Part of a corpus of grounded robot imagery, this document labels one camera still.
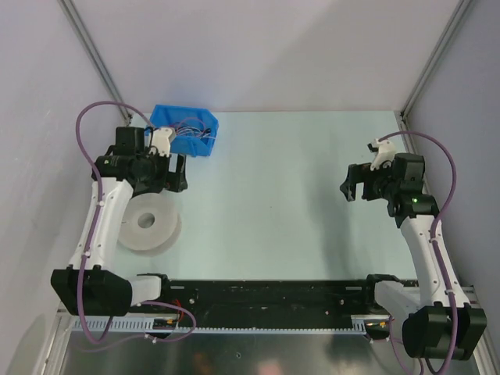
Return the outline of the blue plastic bin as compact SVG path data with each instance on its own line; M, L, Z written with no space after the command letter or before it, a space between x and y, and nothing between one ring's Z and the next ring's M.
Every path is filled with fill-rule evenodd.
M203 108L156 105L150 116L154 127L171 127L176 137L171 143L173 154L209 157L215 144L218 119Z

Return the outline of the light grey cable spool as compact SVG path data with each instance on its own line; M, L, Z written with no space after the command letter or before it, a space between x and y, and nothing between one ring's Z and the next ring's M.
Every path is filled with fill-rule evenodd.
M181 229L173 199L155 193L138 195L127 204L118 243L139 255L158 255L176 243Z

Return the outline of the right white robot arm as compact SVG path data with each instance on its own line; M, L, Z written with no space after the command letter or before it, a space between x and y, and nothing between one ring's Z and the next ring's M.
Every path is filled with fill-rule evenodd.
M419 359L469 359L486 326L481 308L474 308L459 285L446 252L441 226L434 221L439 208L423 193L425 161L421 155L398 153L376 169L369 163L352 164L340 190L350 202L357 184L362 198L387 200L409 247L419 290L411 292L393 276L379 276L360 294L368 313L385 309L396 320L408 356Z

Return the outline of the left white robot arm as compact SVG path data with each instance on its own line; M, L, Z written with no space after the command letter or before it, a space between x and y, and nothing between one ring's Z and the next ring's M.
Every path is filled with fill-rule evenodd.
M82 235L69 265L51 276L51 286L70 314L125 316L143 302L161 313L172 305L172 292L162 286L166 276L143 273L126 279L112 271L112 263L129 201L187 187L184 159L169 170L174 138L171 127L119 127L114 145L91 161L91 203Z

